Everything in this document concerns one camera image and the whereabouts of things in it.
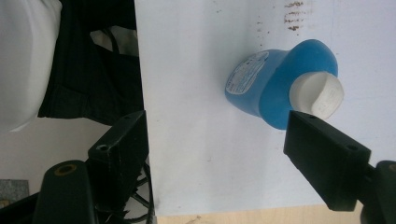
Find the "bottle cap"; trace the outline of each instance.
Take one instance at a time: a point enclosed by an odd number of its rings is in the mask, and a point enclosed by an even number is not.
[[[291,85],[289,98],[293,109],[327,119],[343,101],[344,89],[330,73],[305,73]]]

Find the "screw hole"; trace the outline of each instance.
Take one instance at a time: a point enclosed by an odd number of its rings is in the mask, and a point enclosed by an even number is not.
[[[349,149],[352,150],[352,151],[358,150],[358,148],[355,147],[355,146],[346,146],[346,147],[349,148]]]
[[[77,166],[75,164],[66,164],[55,170],[55,175],[69,175],[77,170]]]
[[[108,151],[108,146],[107,145],[100,145],[96,148],[96,150],[99,151]]]

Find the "black cable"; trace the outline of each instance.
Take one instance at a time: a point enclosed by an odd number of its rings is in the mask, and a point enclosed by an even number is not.
[[[135,200],[143,204],[143,206],[149,208],[149,202],[146,201],[142,196],[140,196],[138,193],[134,192],[131,197],[133,197]]]
[[[101,30],[105,35],[107,35],[111,40],[111,48],[113,48],[113,52],[120,54],[119,45],[117,44],[116,37],[114,37],[113,33],[108,28]]]
[[[147,178],[147,177],[144,177],[143,179],[138,180],[138,181],[136,182],[136,187],[139,188],[140,186],[146,184],[148,181],[149,181],[148,178]]]
[[[150,169],[146,163],[143,165],[143,171],[145,172],[145,175],[148,178],[148,190],[149,190],[149,207],[148,207],[148,218],[146,219],[146,224],[152,224],[152,220],[154,217],[154,198],[152,195],[152,183],[151,183]]]

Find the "white pillow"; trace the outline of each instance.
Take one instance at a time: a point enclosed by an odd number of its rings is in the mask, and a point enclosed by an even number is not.
[[[0,132],[36,118],[50,79],[62,4],[0,0]]]

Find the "bottle label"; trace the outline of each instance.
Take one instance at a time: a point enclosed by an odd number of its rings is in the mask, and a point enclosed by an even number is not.
[[[269,54],[268,51],[262,51],[239,64],[228,79],[226,91],[235,95],[247,92],[264,67]]]

